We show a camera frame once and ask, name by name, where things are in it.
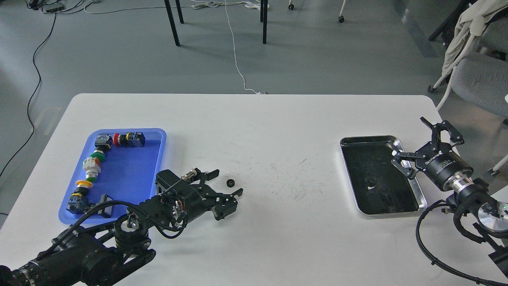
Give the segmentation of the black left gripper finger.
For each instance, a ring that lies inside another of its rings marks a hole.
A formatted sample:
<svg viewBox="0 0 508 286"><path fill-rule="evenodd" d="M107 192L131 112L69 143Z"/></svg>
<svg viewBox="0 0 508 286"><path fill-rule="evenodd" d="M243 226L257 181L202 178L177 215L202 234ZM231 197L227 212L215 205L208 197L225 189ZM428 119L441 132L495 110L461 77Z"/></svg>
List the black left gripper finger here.
<svg viewBox="0 0 508 286"><path fill-rule="evenodd" d="M198 168L192 168L189 172L181 177L182 181L195 187L203 187L206 181L217 178L220 170L210 172L202 172Z"/></svg>
<svg viewBox="0 0 508 286"><path fill-rule="evenodd" d="M224 219L228 215L234 213L238 206L238 197L241 197L243 194L243 188L239 188L234 193L231 194L223 194L217 193L214 201L214 205L212 208L212 213L214 214L214 218L219 221Z"/></svg>

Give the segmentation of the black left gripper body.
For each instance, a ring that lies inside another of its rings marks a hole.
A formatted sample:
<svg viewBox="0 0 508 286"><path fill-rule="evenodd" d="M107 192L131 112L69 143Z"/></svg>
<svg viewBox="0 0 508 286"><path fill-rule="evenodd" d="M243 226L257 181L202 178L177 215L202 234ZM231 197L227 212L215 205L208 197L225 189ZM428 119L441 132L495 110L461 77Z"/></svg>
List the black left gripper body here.
<svg viewBox="0 0 508 286"><path fill-rule="evenodd" d="M212 212L217 193L206 182L203 187L195 187L183 182L170 170L158 172L155 180L155 219L158 224L185 227L204 213Z"/></svg>

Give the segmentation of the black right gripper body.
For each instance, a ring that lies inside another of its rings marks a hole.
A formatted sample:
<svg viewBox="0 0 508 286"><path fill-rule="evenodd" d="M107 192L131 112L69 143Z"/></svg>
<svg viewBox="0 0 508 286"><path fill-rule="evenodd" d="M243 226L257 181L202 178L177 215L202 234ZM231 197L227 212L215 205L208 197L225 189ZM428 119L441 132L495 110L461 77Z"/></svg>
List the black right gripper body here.
<svg viewBox="0 0 508 286"><path fill-rule="evenodd" d="M447 182L455 173L465 173L469 176L473 168L452 150L449 143L439 143L433 150L430 143L427 143L416 154L425 155L425 158L417 158L415 167L424 172L441 191L450 191L452 187Z"/></svg>

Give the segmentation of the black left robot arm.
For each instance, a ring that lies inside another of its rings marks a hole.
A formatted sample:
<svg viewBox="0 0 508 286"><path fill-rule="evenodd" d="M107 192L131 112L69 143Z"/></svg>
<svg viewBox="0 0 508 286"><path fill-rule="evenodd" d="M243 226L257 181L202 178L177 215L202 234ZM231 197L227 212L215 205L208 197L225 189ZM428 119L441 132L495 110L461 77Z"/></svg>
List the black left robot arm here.
<svg viewBox="0 0 508 286"><path fill-rule="evenodd" d="M112 200L92 207L35 259L14 270L1 266L2 286L116 284L155 258L150 228L174 239L205 212L221 220L236 211L243 189L216 192L207 181L218 175L219 170L197 168L182 177L170 170L158 172L156 195L138 204Z"/></svg>

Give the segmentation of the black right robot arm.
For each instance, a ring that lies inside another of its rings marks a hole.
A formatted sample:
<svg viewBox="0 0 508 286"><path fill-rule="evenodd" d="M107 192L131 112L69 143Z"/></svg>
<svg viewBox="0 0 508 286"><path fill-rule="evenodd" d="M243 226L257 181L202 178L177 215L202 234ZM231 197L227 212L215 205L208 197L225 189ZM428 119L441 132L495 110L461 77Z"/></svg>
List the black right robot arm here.
<svg viewBox="0 0 508 286"><path fill-rule="evenodd" d="M495 239L507 238L507 203L488 194L486 181L471 178L473 168L453 149L462 145L464 139L451 123L430 122L424 117L421 121L432 132L430 141L413 153L392 152L391 163L409 180L422 172L439 190L452 194L445 200L436 201L419 216L415 230L417 244L432 265L476 284L500 286L501 282L468 275L445 264L421 240L421 222L432 210L441 207L452 213L452 222L463 237L479 244L488 243L493 248L490 259L503 275L507 275L507 247L495 242Z"/></svg>

